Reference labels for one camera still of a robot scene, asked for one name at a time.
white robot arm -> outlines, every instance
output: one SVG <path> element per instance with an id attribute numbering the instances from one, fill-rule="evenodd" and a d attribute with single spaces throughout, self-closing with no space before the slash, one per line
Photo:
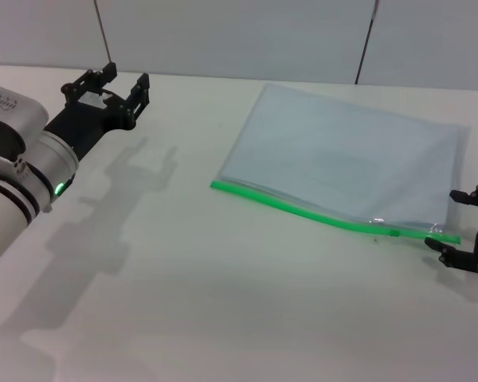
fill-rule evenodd
<path id="1" fill-rule="evenodd" d="M 149 104 L 149 76 L 127 99 L 103 89 L 116 65 L 62 87 L 64 110 L 49 124 L 37 101 L 0 88 L 0 256 L 72 184 L 80 160 L 109 131 L 132 130 Z"/>

table surface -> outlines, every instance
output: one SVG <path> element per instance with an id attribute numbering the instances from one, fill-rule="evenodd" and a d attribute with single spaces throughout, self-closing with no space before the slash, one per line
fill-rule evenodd
<path id="1" fill-rule="evenodd" d="M 80 73 L 0 66 L 0 86 L 54 116 Z M 478 184 L 478 92 L 283 84 L 470 127 Z M 263 85 L 151 76 L 136 129 L 0 259 L 0 382 L 478 381 L 478 275 L 210 189 Z M 459 223 L 470 249 L 478 209 Z"/>

transparent plastic bag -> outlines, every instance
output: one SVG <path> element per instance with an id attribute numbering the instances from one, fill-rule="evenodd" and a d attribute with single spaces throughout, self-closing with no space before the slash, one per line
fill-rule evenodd
<path id="1" fill-rule="evenodd" d="M 467 131 L 266 85 L 212 186 L 354 231 L 459 243 Z"/>

green zipper seal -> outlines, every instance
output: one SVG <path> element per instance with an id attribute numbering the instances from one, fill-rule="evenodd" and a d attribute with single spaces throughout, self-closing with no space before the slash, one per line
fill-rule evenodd
<path id="1" fill-rule="evenodd" d="M 457 235 L 421 232 L 404 228 L 390 228 L 373 224 L 351 223 L 348 221 L 335 219 L 333 217 L 325 216 L 317 212 L 302 209 L 301 207 L 288 203 L 287 201 L 282 201 L 277 197 L 273 197 L 255 189 L 244 187 L 242 185 L 228 183 L 226 181 L 213 181 L 210 186 L 213 189 L 220 189 L 221 191 L 226 191 L 227 193 L 233 193 L 235 195 L 239 195 L 240 197 L 245 197 L 252 201 L 257 201 L 263 205 L 274 207 L 275 209 L 280 209 L 285 212 L 293 213 L 294 215 L 306 217 L 307 219 L 332 225 L 333 227 L 348 229 L 349 231 L 370 233 L 372 235 L 386 235 L 395 237 L 403 236 L 420 240 L 424 240 L 427 237 L 431 237 L 432 239 L 444 241 L 447 243 L 460 244 L 460 236 Z"/>

white wall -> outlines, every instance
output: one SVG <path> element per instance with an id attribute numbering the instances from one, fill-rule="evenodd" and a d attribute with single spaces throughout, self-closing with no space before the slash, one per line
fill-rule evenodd
<path id="1" fill-rule="evenodd" d="M 102 0 L 121 70 L 352 84 L 374 0 Z"/>
<path id="2" fill-rule="evenodd" d="M 102 68 L 92 0 L 0 0 L 0 64 Z"/>
<path id="3" fill-rule="evenodd" d="M 381 0 L 360 84 L 478 90 L 478 0 Z"/>

